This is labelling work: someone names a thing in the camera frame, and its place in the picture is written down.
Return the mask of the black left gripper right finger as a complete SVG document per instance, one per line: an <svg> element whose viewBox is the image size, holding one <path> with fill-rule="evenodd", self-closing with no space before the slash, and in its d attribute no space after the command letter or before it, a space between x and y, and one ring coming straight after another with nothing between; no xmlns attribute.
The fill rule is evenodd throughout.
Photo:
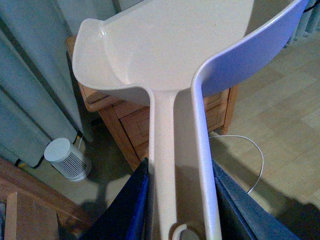
<svg viewBox="0 0 320 240"><path fill-rule="evenodd" d="M215 161L212 162L223 240L298 240Z"/></svg>

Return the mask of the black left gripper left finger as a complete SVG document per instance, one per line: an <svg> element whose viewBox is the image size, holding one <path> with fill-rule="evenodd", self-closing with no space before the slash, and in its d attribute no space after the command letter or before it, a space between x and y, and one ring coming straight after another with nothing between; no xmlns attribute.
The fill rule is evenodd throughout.
<svg viewBox="0 0 320 240"><path fill-rule="evenodd" d="M82 240L140 240L149 189L149 160L144 158L108 209Z"/></svg>

